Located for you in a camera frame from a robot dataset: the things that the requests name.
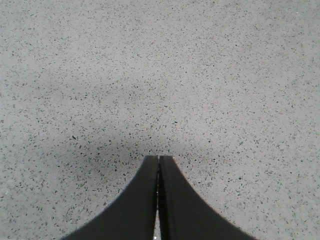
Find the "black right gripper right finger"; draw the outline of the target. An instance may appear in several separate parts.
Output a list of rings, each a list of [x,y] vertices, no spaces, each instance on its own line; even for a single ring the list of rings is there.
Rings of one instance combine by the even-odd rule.
[[[159,158],[158,207],[163,240],[253,240],[215,212],[191,187],[172,156]]]

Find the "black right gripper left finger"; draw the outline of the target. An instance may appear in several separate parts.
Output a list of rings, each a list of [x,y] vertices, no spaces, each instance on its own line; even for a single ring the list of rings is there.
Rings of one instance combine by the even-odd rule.
[[[146,156],[117,199],[64,239],[152,240],[157,212],[158,169],[158,157]]]

